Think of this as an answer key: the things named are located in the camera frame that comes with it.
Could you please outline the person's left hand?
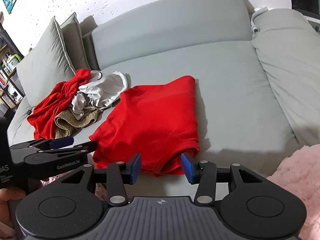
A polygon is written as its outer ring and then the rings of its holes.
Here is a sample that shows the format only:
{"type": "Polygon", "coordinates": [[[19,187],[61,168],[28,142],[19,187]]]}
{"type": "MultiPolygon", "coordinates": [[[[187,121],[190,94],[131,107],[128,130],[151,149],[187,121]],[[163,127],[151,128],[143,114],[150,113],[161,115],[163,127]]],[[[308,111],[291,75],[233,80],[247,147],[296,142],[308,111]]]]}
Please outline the person's left hand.
{"type": "Polygon", "coordinates": [[[10,214],[10,200],[20,200],[25,197],[25,192],[17,187],[7,187],[1,189],[1,239],[14,239],[16,230],[10,214]]]}

